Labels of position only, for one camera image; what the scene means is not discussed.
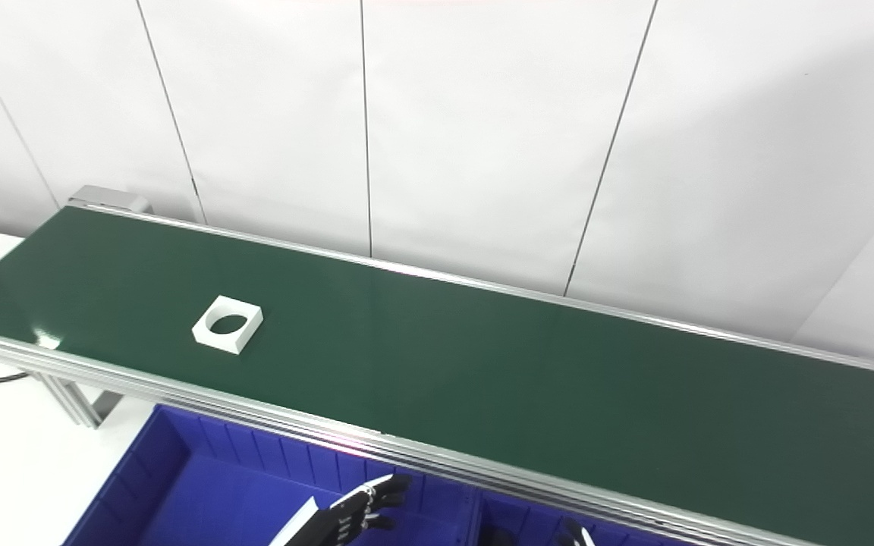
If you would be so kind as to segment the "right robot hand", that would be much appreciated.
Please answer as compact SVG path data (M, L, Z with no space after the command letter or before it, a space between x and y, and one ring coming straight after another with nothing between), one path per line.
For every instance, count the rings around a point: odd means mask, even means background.
M561 546L596 546L589 529L576 519L563 518L554 538L555 545Z

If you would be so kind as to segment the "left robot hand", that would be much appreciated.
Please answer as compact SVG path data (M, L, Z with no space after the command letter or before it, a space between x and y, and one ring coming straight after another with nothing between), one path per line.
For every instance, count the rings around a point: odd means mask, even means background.
M369 529L392 531L398 523L381 510L402 506L412 483L408 474L387 474L353 488L326 508L320 508L311 497L269 543L349 545Z

